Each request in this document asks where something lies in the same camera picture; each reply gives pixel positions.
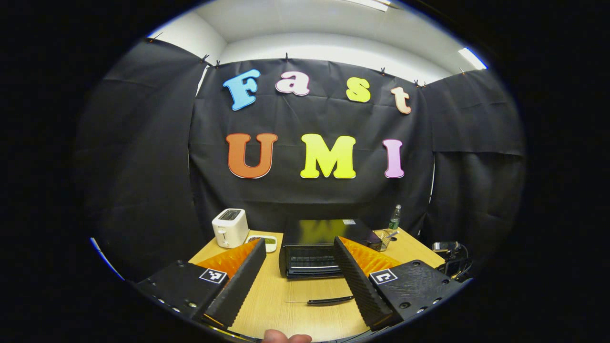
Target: ceiling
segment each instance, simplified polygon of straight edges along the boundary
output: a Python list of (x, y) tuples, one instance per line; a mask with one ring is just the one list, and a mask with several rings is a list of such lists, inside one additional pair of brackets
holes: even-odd
[(458, 53), (462, 44), (409, 9), (382, 12), (344, 0), (215, 0), (195, 12), (227, 43), (295, 32), (350, 35), (411, 52), (452, 74), (475, 69)]

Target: knife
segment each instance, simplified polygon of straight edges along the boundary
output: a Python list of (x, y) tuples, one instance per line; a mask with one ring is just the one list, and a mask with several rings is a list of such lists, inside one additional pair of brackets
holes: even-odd
[(317, 300), (309, 300), (307, 302), (305, 302), (305, 301), (286, 301), (286, 302), (287, 303), (307, 304), (309, 306), (329, 306), (329, 305), (336, 305), (336, 304), (345, 303), (346, 301), (350, 301), (353, 298), (354, 298), (354, 296), (350, 295), (349, 297), (330, 298), (330, 299), (317, 299)]

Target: water bottle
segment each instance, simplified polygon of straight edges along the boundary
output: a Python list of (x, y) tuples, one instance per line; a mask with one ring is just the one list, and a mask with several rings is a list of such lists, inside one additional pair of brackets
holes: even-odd
[(400, 209), (401, 208), (402, 208), (402, 206), (396, 205), (396, 208), (394, 209), (394, 213), (392, 214), (392, 216), (390, 218), (390, 225), (388, 226), (388, 228), (390, 230), (398, 229), (398, 224), (400, 222)]

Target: black handle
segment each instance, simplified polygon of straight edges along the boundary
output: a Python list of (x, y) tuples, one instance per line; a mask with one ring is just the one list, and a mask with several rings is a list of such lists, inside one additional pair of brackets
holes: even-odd
[(348, 300), (352, 300), (354, 298), (353, 295), (349, 297), (341, 297), (341, 298), (332, 298), (332, 299), (318, 299), (318, 300), (309, 300), (307, 305), (311, 306), (328, 306), (328, 305), (336, 305), (345, 303)]

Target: finger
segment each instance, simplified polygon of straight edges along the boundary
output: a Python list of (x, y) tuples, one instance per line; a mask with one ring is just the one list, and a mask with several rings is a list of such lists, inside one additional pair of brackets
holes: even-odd
[(288, 343), (288, 337), (278, 330), (265, 330), (264, 343)]
[(295, 334), (288, 340), (289, 343), (310, 343), (312, 340), (308, 334)]

